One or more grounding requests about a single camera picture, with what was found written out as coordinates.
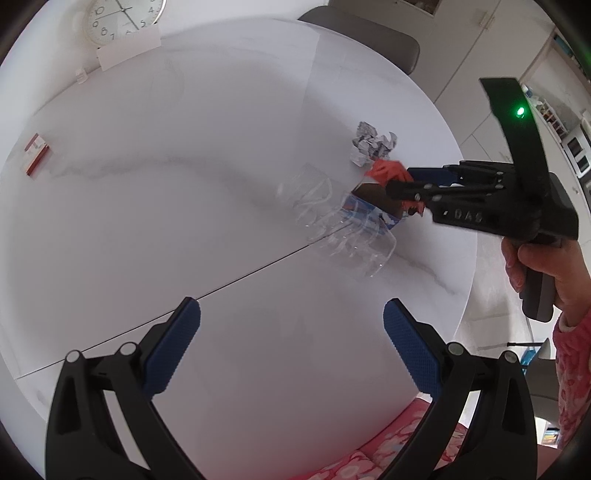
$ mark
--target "crumpled foil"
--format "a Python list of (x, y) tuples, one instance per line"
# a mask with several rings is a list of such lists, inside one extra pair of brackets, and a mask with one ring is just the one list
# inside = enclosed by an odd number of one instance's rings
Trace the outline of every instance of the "crumpled foil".
[(357, 127), (357, 137), (353, 139), (351, 161), (358, 167), (373, 164), (375, 160), (390, 159), (390, 152), (396, 147), (398, 137), (390, 132), (390, 139), (378, 136), (378, 131), (370, 124), (361, 122)]

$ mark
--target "person's hand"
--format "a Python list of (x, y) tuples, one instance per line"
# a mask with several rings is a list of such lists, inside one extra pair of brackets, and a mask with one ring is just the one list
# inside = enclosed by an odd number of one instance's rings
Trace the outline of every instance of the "person's hand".
[(525, 267), (556, 280), (554, 304), (563, 311), (566, 324), (575, 327), (591, 310), (591, 276), (578, 242), (563, 240), (562, 247), (526, 244), (517, 250), (507, 238), (501, 243), (505, 270), (517, 293), (525, 287)]

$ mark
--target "blue gripper pad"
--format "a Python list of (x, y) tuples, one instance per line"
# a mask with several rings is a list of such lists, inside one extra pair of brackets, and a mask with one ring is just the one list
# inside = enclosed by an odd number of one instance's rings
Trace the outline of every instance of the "blue gripper pad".
[(148, 398), (166, 390), (200, 325), (199, 302), (187, 298), (166, 323), (152, 327), (165, 328), (165, 332), (145, 362), (143, 390)]
[(386, 333), (417, 388), (436, 400), (442, 389), (441, 367), (439, 360), (419, 333), (418, 328), (421, 326), (423, 325), (410, 315), (399, 300), (391, 300), (386, 304), (384, 308)]
[(427, 181), (439, 186), (451, 186), (458, 183), (456, 173), (443, 168), (409, 168), (408, 172), (414, 181)]

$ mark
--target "small box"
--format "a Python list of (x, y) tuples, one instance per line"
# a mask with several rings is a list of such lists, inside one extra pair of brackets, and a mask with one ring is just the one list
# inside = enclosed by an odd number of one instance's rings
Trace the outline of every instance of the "small box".
[(47, 145), (47, 142), (39, 134), (35, 134), (25, 147), (25, 173), (27, 175), (32, 175), (48, 151), (49, 145)]

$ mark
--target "pink patterned fabric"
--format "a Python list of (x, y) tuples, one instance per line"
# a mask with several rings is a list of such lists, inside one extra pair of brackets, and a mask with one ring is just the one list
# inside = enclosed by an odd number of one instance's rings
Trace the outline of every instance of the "pink patterned fabric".
[[(413, 435), (429, 403), (416, 398), (386, 429), (359, 450), (317, 472), (291, 480), (376, 480)], [(467, 429), (458, 424), (437, 468), (453, 462)]]
[(576, 432), (591, 403), (591, 312), (576, 328), (561, 316), (554, 330), (556, 371), (560, 383), (560, 440), (563, 449)]

